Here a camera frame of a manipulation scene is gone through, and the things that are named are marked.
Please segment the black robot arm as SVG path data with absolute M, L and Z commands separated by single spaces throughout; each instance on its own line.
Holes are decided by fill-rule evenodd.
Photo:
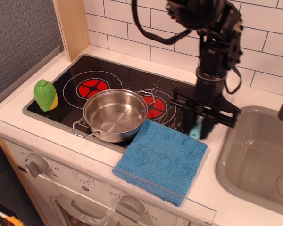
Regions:
M 196 31 L 200 38 L 197 82 L 190 89 L 173 88 L 171 103 L 182 108 L 185 130 L 191 131 L 197 119 L 202 118 L 200 138 L 206 139 L 216 124 L 234 128 L 240 109 L 223 96 L 232 94 L 226 78 L 229 71 L 238 72 L 243 30 L 239 10 L 226 0 L 169 0 L 169 16 L 185 30 L 168 39 L 144 30 L 137 12 L 137 1 L 132 1 L 134 22 L 148 39 L 171 45 Z

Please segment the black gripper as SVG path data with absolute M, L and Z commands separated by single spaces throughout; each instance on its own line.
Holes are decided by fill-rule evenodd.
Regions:
M 185 133 L 194 128 L 196 115 L 203 117 L 200 139 L 206 139 L 214 125 L 219 123 L 234 128 L 241 111 L 223 96 L 227 70 L 208 74 L 197 68 L 196 76 L 197 82 L 192 88 L 172 89 L 171 103 L 183 109 Z

